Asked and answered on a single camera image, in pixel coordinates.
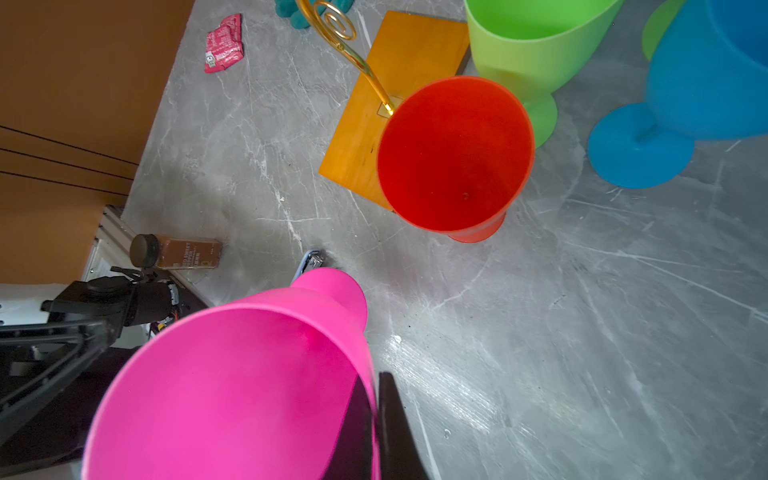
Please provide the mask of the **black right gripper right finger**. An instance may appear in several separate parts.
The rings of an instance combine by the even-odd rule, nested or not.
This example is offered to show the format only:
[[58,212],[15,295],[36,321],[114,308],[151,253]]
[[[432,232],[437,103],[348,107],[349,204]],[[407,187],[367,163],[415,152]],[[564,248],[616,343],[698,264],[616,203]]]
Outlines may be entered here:
[[379,373],[377,436],[383,480],[428,480],[395,378]]

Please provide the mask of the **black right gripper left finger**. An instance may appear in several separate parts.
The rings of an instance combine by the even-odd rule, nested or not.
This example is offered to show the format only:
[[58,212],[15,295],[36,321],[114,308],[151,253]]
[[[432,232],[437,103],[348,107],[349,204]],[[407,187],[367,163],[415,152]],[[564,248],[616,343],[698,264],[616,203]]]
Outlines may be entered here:
[[370,480],[373,462],[373,412],[360,377],[322,480]]

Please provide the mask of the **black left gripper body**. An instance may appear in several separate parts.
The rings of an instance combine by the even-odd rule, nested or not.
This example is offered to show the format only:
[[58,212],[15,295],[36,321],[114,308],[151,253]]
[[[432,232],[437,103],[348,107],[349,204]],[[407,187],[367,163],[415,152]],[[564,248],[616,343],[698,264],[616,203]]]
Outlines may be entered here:
[[49,388],[34,415],[1,443],[3,462],[79,460],[99,404],[136,347],[104,351],[66,386]]

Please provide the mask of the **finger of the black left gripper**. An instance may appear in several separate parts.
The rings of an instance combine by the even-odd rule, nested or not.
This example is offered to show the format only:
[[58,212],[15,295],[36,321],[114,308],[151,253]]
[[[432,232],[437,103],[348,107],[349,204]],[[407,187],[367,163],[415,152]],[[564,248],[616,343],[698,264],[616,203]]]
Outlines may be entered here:
[[44,403],[49,388],[66,386],[114,343],[107,320],[1,328],[1,443]]

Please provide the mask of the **magenta wine glass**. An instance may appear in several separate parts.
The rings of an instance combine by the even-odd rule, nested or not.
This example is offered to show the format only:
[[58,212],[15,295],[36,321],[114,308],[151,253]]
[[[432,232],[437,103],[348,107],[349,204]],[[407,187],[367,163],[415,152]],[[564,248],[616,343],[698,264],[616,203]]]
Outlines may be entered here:
[[354,384],[373,412],[367,302],[347,273],[188,316],[132,356],[90,427],[86,479],[321,479]]

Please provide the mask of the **red wine glass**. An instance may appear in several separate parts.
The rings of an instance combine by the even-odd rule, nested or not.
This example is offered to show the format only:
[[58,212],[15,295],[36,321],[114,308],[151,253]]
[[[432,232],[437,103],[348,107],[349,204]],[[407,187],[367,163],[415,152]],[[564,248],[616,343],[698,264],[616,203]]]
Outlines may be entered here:
[[377,177],[409,224],[462,243],[489,239],[528,181],[535,158],[522,102],[480,77],[435,81],[387,122]]

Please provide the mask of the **green wine glass front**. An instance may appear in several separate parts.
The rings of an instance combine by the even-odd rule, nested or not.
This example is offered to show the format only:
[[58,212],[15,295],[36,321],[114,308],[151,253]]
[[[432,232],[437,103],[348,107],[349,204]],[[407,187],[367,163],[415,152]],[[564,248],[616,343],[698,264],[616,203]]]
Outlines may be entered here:
[[467,0],[477,73],[512,92],[531,120],[535,145],[555,130],[553,93],[588,62],[622,0]]

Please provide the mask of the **green wine glass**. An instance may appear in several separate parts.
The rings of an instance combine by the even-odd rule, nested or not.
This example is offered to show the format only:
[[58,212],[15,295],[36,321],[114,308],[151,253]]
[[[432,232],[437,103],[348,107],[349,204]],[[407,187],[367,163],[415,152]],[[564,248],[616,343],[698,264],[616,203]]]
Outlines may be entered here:
[[555,130],[553,93],[588,62],[622,0],[467,0],[477,73],[512,92],[531,120],[535,145]]
[[652,59],[665,32],[685,3],[685,0],[665,0],[647,20],[641,34],[641,50],[648,61]]

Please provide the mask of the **blue wine glass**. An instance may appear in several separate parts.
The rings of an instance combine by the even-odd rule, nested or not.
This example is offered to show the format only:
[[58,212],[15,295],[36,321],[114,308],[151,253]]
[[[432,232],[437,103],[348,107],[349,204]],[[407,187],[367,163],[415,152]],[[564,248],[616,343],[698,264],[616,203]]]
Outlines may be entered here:
[[697,141],[767,132],[767,4],[688,1],[650,62],[645,99],[592,130],[595,172],[622,188],[650,188],[678,175]]

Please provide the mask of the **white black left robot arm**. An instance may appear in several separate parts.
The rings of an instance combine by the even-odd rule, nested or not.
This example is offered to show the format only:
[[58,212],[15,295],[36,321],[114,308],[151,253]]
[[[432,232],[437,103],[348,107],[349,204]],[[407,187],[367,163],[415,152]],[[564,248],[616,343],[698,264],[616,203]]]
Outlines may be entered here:
[[81,457],[99,402],[133,349],[124,329],[158,333],[205,309],[169,272],[116,268],[75,281],[40,310],[42,324],[1,329],[1,473]]

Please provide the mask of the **orange wooden rack base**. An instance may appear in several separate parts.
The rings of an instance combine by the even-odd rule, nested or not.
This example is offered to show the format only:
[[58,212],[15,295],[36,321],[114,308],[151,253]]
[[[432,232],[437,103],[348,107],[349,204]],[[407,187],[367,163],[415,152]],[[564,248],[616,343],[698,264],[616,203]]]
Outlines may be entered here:
[[[389,11],[373,41],[367,63],[400,106],[417,90],[461,73],[469,58],[464,22]],[[361,75],[318,173],[389,210],[379,185],[377,152],[389,115],[368,79]]]

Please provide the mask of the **brown jar black lid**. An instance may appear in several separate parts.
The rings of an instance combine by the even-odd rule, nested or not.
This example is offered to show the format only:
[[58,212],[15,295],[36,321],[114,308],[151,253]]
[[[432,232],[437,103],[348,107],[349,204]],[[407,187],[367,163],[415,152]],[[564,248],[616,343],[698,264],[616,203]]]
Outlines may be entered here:
[[212,269],[219,265],[222,250],[223,244],[218,240],[137,234],[131,242],[129,258],[142,269]]

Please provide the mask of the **light blue stapler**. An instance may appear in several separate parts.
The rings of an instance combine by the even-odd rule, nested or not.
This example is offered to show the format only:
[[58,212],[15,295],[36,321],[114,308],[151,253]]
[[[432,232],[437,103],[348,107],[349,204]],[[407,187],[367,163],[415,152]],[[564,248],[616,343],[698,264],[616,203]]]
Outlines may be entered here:
[[326,263],[325,252],[321,249],[311,249],[305,252],[293,275],[291,283],[298,280],[303,274],[321,268]]

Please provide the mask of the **pink snack packet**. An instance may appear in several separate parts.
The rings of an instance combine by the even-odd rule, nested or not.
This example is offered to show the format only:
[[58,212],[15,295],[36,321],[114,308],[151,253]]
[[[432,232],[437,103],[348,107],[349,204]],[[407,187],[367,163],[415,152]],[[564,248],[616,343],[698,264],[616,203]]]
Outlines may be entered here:
[[207,34],[204,71],[207,74],[224,71],[244,56],[242,15],[233,14]]

